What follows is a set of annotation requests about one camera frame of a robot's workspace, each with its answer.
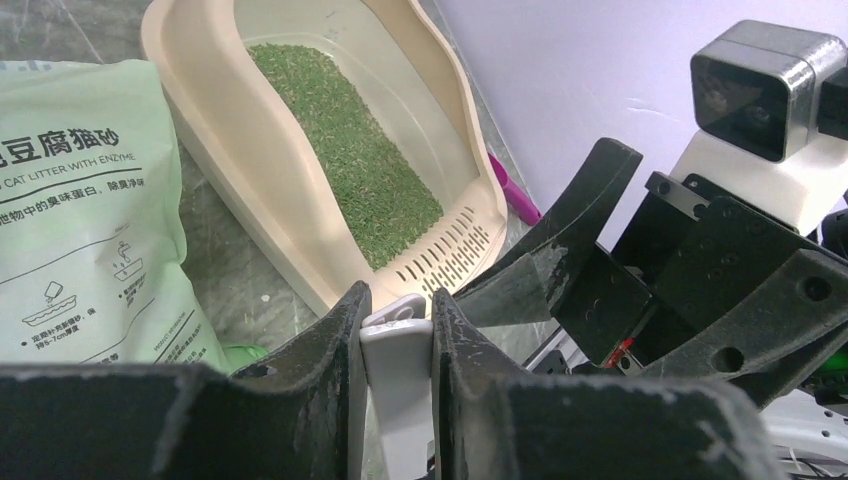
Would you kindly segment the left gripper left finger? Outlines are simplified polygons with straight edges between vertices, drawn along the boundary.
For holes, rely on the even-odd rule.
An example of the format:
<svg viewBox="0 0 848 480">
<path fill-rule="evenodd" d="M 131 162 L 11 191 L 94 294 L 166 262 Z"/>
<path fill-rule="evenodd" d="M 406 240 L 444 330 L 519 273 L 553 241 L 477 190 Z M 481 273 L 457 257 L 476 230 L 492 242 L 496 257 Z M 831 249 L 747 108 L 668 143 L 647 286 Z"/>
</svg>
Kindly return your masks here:
<svg viewBox="0 0 848 480">
<path fill-rule="evenodd" d="M 356 479 L 366 416 L 354 283 L 330 312 L 225 376 L 201 364 L 5 365 L 5 479 Z"/>
</svg>

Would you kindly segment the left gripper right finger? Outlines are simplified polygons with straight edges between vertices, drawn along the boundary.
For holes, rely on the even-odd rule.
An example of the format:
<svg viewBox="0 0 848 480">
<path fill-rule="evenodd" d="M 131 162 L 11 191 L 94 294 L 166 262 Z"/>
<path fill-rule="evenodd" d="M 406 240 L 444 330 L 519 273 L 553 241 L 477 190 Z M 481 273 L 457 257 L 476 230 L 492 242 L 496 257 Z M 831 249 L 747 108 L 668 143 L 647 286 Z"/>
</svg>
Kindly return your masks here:
<svg viewBox="0 0 848 480">
<path fill-rule="evenodd" d="M 534 374 L 432 300 L 438 479 L 778 479 L 753 403 L 714 381 Z"/>
</svg>

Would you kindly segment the green cat litter bag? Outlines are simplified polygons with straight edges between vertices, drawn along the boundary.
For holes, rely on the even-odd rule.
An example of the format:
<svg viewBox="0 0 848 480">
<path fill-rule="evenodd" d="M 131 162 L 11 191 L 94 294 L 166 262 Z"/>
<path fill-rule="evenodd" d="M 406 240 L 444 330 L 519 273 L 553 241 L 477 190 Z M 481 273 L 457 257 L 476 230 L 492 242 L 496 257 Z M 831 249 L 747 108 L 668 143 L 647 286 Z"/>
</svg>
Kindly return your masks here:
<svg viewBox="0 0 848 480">
<path fill-rule="evenodd" d="M 1 65 L 1 359 L 195 363 L 220 341 L 183 270 L 181 162 L 156 67 Z"/>
</svg>

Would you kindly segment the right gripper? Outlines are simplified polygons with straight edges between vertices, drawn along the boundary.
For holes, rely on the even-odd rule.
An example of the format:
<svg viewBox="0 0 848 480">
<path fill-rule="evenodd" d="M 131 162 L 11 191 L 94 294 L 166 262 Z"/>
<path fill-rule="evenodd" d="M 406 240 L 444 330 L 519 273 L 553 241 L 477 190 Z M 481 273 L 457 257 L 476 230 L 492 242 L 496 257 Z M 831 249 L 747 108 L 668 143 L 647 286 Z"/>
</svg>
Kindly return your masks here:
<svg viewBox="0 0 848 480">
<path fill-rule="evenodd" d="M 597 140 L 539 223 L 454 295 L 468 321 L 555 313 L 597 367 L 721 379 L 760 406 L 814 385 L 847 342 L 846 260 L 703 177 L 661 173 L 616 247 L 595 247 L 642 160 Z"/>
</svg>

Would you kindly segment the beige litter box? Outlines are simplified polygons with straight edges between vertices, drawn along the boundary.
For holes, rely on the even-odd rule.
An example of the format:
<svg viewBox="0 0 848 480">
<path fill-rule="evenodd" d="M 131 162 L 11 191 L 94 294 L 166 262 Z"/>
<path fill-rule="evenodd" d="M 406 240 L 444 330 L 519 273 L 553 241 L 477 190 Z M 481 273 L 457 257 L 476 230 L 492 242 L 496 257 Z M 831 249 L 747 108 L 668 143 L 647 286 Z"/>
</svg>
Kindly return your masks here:
<svg viewBox="0 0 848 480">
<path fill-rule="evenodd" d="M 140 43 L 179 140 L 315 313 L 356 281 L 381 308 L 409 293 L 456 292 L 497 260 L 504 195 L 463 66 L 420 2 L 154 1 Z M 319 135 L 293 112 L 252 56 L 266 45 L 331 60 L 416 176 L 396 204 L 437 201 L 440 218 L 389 261 L 366 257 L 329 166 L 331 150 L 354 160 L 363 145 L 340 122 Z"/>
</svg>

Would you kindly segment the magenta litter scoop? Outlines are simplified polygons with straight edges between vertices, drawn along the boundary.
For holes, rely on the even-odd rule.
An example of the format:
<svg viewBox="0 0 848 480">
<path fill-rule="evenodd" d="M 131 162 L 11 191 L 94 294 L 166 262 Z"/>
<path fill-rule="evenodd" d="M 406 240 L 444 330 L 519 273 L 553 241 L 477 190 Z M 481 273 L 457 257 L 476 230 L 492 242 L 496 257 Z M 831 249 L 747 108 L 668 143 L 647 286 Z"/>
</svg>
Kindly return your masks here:
<svg viewBox="0 0 848 480">
<path fill-rule="evenodd" d="M 542 218 L 542 213 L 538 207 L 492 153 L 488 154 L 488 158 L 507 204 L 525 224 L 528 226 L 537 225 Z"/>
</svg>

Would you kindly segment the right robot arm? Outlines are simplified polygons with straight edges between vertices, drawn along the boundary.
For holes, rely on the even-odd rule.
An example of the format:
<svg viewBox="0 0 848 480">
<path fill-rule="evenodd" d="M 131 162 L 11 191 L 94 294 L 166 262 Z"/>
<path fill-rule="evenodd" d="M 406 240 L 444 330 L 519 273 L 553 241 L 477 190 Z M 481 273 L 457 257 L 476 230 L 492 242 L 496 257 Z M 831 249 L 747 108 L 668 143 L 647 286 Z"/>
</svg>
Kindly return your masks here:
<svg viewBox="0 0 848 480">
<path fill-rule="evenodd" d="M 480 326 L 556 319 L 592 372 L 724 380 L 782 462 L 847 474 L 847 144 L 780 163 L 696 134 L 615 247 L 596 243 L 639 154 L 604 138 L 541 222 L 464 287 Z"/>
</svg>

